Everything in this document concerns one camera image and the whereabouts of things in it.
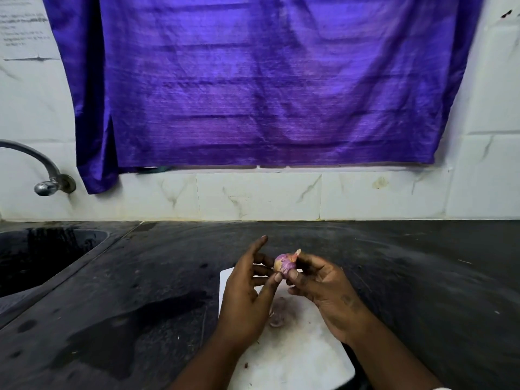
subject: metal faucet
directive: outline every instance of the metal faucet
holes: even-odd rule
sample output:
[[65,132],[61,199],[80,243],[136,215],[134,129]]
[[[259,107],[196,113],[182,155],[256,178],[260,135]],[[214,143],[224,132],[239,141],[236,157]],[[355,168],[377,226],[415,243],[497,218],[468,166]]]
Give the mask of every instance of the metal faucet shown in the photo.
[[76,182],[74,179],[69,175],[60,174],[60,170],[56,167],[56,164],[54,164],[51,159],[43,153],[40,153],[27,145],[5,139],[0,139],[0,148],[10,148],[27,153],[45,166],[49,173],[49,180],[46,182],[40,182],[34,186],[34,191],[38,196],[52,196],[58,190],[70,194],[76,190]]

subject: purple curtain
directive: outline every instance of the purple curtain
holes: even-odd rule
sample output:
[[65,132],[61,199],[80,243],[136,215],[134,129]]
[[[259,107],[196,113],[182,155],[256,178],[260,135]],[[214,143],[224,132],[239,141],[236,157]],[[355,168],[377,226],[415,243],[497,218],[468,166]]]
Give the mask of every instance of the purple curtain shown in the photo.
[[91,194],[127,167],[433,163],[482,0],[44,0]]

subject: tiled wall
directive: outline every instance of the tiled wall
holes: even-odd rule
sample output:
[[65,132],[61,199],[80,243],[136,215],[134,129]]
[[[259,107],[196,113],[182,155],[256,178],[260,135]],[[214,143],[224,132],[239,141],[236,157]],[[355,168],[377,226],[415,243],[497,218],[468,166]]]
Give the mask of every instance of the tiled wall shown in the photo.
[[78,182],[69,196],[39,197],[42,165],[0,149],[4,220],[520,218],[520,0],[486,0],[435,166],[126,174],[89,196],[57,60],[0,61],[0,137],[45,153]]

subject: sink basin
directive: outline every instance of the sink basin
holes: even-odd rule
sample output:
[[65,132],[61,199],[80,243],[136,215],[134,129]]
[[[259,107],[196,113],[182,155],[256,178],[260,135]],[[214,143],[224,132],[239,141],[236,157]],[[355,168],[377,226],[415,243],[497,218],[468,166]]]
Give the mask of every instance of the sink basin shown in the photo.
[[42,285],[107,237],[74,228],[0,232],[0,298]]

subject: paper on wall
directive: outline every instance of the paper on wall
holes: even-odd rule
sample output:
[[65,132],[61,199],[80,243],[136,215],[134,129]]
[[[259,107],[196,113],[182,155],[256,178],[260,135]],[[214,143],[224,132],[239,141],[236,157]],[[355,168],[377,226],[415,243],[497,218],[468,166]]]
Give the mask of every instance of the paper on wall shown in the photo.
[[0,0],[0,56],[4,60],[60,58],[42,0]]

